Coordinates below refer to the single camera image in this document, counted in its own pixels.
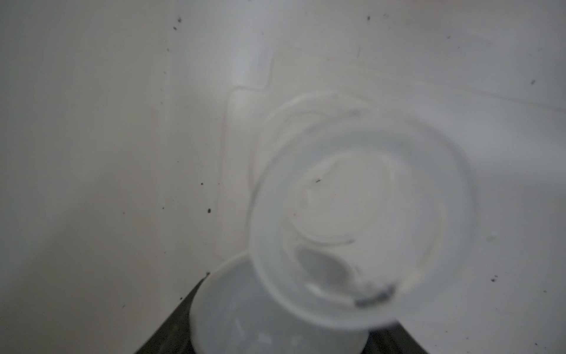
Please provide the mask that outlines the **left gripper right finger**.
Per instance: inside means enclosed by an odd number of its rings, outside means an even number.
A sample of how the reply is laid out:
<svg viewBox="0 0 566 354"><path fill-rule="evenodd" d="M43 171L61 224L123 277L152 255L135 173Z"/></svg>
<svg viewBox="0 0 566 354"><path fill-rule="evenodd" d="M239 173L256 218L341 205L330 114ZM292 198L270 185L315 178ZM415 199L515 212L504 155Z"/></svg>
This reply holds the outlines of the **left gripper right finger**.
<svg viewBox="0 0 566 354"><path fill-rule="evenodd" d="M396 323L370 331L362 354L427 354L427 351Z"/></svg>

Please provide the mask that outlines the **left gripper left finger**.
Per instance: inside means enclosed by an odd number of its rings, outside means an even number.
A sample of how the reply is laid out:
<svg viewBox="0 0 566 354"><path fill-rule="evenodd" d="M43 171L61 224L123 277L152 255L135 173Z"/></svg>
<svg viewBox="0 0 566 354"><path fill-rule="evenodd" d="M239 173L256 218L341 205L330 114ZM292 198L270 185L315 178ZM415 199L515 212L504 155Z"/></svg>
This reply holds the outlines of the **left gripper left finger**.
<svg viewBox="0 0 566 354"><path fill-rule="evenodd" d="M136 354L196 354L191 340L191 305L207 276L185 296L159 329L136 351Z"/></svg>

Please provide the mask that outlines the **white ceramic bowl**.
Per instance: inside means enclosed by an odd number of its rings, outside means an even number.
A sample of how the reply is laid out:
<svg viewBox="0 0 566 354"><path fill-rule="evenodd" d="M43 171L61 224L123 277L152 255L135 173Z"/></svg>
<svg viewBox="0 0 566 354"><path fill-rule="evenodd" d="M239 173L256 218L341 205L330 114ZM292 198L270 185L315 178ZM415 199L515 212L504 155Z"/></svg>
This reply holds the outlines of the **white ceramic bowl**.
<svg viewBox="0 0 566 354"><path fill-rule="evenodd" d="M196 353L362 353L366 331L304 322L276 303L243 252L208 275L190 307Z"/></svg>

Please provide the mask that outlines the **clear small plastic beaker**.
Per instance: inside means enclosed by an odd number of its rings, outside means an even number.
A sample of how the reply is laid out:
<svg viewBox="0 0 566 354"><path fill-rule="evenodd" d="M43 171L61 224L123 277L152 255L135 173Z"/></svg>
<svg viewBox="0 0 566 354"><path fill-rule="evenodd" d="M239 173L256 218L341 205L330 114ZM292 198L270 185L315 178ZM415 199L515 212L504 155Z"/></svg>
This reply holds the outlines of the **clear small plastic beaker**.
<svg viewBox="0 0 566 354"><path fill-rule="evenodd" d="M413 112L343 94L277 109L246 218L269 295L322 327L361 330L432 301L478 232L461 149Z"/></svg>

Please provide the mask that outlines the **white plastic storage bin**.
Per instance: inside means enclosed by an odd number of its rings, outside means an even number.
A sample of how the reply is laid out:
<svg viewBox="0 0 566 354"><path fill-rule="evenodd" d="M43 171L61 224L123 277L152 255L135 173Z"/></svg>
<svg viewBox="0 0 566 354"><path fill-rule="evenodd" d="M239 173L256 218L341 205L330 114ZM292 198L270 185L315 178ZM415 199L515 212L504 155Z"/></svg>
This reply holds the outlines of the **white plastic storage bin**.
<svg viewBox="0 0 566 354"><path fill-rule="evenodd" d="M136 352L200 280L251 261L269 116L334 94L452 140L478 232L432 301L323 328L563 353L563 1L3 1L1 351Z"/></svg>

